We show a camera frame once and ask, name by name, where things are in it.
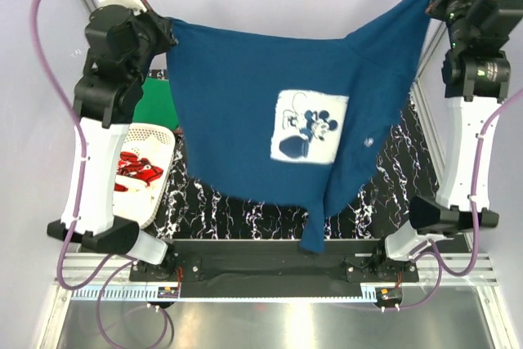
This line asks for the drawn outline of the blue t shirt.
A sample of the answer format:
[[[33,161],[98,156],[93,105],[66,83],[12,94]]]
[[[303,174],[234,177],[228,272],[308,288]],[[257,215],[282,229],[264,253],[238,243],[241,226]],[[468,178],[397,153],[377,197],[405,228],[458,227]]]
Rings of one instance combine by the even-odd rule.
[[[301,246],[376,171],[400,121],[431,0],[402,0],[344,38],[284,38],[172,21],[168,77],[188,173],[229,197],[307,212]]]

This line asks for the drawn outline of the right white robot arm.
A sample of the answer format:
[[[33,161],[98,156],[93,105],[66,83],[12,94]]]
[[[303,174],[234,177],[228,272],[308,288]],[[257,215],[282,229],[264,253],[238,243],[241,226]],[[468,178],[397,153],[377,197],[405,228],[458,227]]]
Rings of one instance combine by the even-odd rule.
[[[371,260],[379,280],[400,271],[449,235],[495,228],[489,206],[489,162],[498,117],[508,104],[511,66],[503,46],[522,19],[522,0],[431,0],[428,15],[445,23],[450,48],[442,79],[451,134],[436,197],[415,197],[409,220],[381,240]]]

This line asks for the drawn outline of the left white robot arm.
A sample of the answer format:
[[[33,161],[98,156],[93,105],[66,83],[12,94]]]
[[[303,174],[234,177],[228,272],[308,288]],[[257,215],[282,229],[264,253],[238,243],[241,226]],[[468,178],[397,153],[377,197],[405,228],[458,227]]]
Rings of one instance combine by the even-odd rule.
[[[95,253],[126,255],[148,263],[158,280],[176,272],[168,245],[113,213],[120,151],[152,60],[177,41],[172,22],[146,0],[103,5],[89,16],[83,76],[74,87],[75,157],[69,197],[61,219],[47,235],[80,243]],[[68,237],[67,231],[73,234]]]

